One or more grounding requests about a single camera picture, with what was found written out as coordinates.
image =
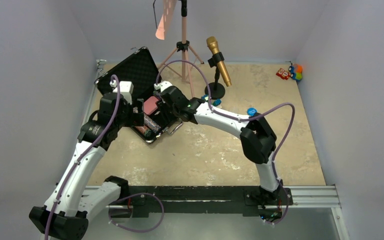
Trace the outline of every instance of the blue bottle cap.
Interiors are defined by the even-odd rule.
[[[254,116],[254,114],[256,114],[256,112],[257,112],[257,109],[255,109],[253,107],[248,108],[248,110],[246,111],[246,113],[248,113],[249,116]]]

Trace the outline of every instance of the beige table surface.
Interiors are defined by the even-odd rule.
[[[107,64],[104,70],[114,66]],[[181,65],[175,63],[171,66],[180,70]],[[199,67],[213,82],[215,69],[208,65]],[[232,86],[226,88],[221,107],[246,115],[250,107],[262,113],[284,102],[294,104],[295,120],[276,157],[277,171],[287,186],[325,185],[297,84],[276,76],[280,67],[285,69],[288,66],[228,64]],[[201,97],[205,82],[196,69],[191,76],[196,97]],[[171,70],[166,68],[162,77],[181,89],[186,97],[191,97],[189,84],[182,82]],[[98,109],[100,98],[98,93],[93,110]],[[277,135],[277,145],[290,118],[291,108],[288,106],[266,117]],[[244,156],[239,139],[216,128],[190,122],[174,135],[164,134],[150,145],[130,128],[122,128],[98,163],[88,185],[101,185],[110,175],[127,179],[130,185],[235,186],[259,183],[256,166]]]

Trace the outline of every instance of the microphone clip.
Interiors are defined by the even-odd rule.
[[[225,58],[223,57],[223,54],[221,51],[217,52],[216,54],[212,55],[210,59],[208,59],[209,67],[212,68],[216,66],[219,62],[224,61]]]

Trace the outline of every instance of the white wall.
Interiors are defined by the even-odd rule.
[[[152,0],[71,0],[94,54],[111,62],[147,46],[162,61],[181,40],[180,2],[166,40],[155,37]],[[188,40],[206,61],[206,39],[215,36],[227,61],[283,62],[295,59],[328,0],[189,0]],[[163,1],[155,2],[157,22]]]
[[[38,239],[29,212],[67,167],[95,64],[64,0],[0,0],[0,239]]]
[[[351,239],[384,239],[384,1],[331,0],[298,56],[298,85]]]

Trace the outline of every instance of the black microphone stand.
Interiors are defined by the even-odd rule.
[[[217,67],[216,62],[214,61],[213,57],[208,60],[208,64],[211,68],[215,66],[214,82],[209,83],[209,88],[210,88],[210,92],[211,92],[211,99],[212,100],[221,99],[225,96],[226,90],[225,90],[225,87],[219,83],[220,70]],[[207,87],[205,87],[204,92],[206,95],[208,95]]]

